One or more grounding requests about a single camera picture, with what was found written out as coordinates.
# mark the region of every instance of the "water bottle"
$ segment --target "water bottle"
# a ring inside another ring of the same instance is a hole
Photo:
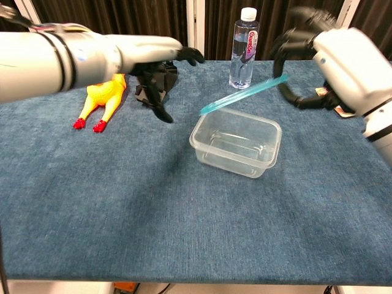
[[[241,19],[234,24],[229,83],[237,89],[245,89],[251,85],[260,27],[255,20],[256,14],[256,9],[245,7],[241,10]]]

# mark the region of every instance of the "yellow rubber chicken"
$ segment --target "yellow rubber chicken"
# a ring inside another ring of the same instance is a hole
[[[87,98],[85,106],[76,120],[73,127],[77,130],[86,126],[87,116],[98,106],[105,106],[105,113],[102,119],[92,128],[95,133],[101,133],[105,130],[106,125],[121,103],[121,98],[127,83],[125,75],[116,73],[113,75],[111,81],[105,83],[91,85],[87,87]]]

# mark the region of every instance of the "blue fabric surface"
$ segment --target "blue fabric surface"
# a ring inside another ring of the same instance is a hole
[[[189,135],[203,106],[235,92],[228,62],[175,64],[173,124],[135,100],[133,78],[102,134],[103,109],[72,128],[85,89],[0,105],[9,278],[392,285],[392,172],[362,120],[270,89],[230,107],[281,125],[276,165],[259,179],[202,165]],[[253,83],[271,67],[256,62]],[[285,72],[304,96],[323,84],[312,61]]]

